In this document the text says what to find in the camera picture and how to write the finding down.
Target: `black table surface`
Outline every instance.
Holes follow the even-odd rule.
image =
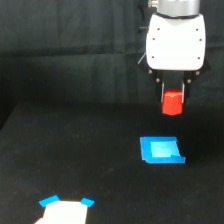
[[[176,136],[186,164],[142,161],[142,136]],[[18,104],[0,132],[0,223],[34,223],[53,195],[94,200],[87,224],[223,223],[224,109]]]

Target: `black curtain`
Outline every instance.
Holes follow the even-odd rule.
[[[154,82],[137,68],[138,0],[0,0],[0,100],[155,103]],[[224,105],[223,1],[201,1],[211,71],[188,104]],[[146,10],[149,21],[155,9]]]

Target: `blue paper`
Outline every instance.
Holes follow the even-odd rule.
[[[47,199],[44,199],[44,200],[42,200],[42,201],[39,201],[39,204],[40,204],[43,208],[45,208],[47,205],[49,205],[49,204],[51,204],[51,203],[53,203],[53,202],[56,202],[56,201],[60,201],[57,195],[55,195],[55,196],[53,196],[53,197],[50,197],[50,198],[47,198]]]
[[[176,137],[142,137],[140,138],[142,160],[151,164],[185,163],[177,147]]]
[[[82,201],[81,201],[81,203],[82,203],[83,205],[86,205],[86,206],[88,206],[88,207],[91,207],[95,202],[92,201],[92,200],[90,200],[90,199],[83,198]]]

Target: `black fabric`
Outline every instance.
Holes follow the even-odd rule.
[[[138,0],[0,0],[0,102],[154,103],[154,81],[137,68],[146,33]],[[212,70],[189,104],[222,105],[224,3],[201,1]],[[155,9],[145,11],[149,21]]]
[[[0,223],[30,224],[39,201],[95,200],[86,224],[222,224],[224,110],[19,104],[0,135]],[[177,136],[185,165],[141,160],[139,138]]]

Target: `red cube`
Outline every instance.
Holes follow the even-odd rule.
[[[179,90],[167,90],[163,96],[163,114],[168,114],[171,116],[178,115],[182,113],[182,92]]]

